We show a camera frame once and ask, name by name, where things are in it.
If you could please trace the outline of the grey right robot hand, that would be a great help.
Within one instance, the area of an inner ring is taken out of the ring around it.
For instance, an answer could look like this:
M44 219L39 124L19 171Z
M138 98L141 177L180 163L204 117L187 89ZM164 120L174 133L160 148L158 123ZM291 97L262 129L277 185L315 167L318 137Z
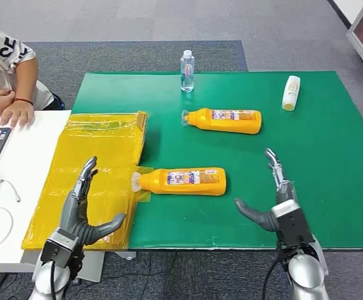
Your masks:
M268 166L271 170L276 186L276 203L280 205L281 203L296 200L295 187L292 181L284 177L283 166L277 158L277 156L271 148L266 147L265 151L265 156L269 160ZM243 200L236 198L234 200L237 210L266 231L276 232L279 229L277 222L277 216L271 211L260 212L247 206Z

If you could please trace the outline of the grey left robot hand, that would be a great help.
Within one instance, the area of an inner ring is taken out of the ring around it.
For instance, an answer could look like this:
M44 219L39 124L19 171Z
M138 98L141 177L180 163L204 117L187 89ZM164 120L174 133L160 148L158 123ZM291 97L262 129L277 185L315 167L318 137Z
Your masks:
M93 177L98 173L97 157L86 161L72 190L67 196L61 211L60 227L79 238L82 246L92 245L101 238L113 233L122 226L126 214L119 213L112 221L98 226L88 221L88 194Z

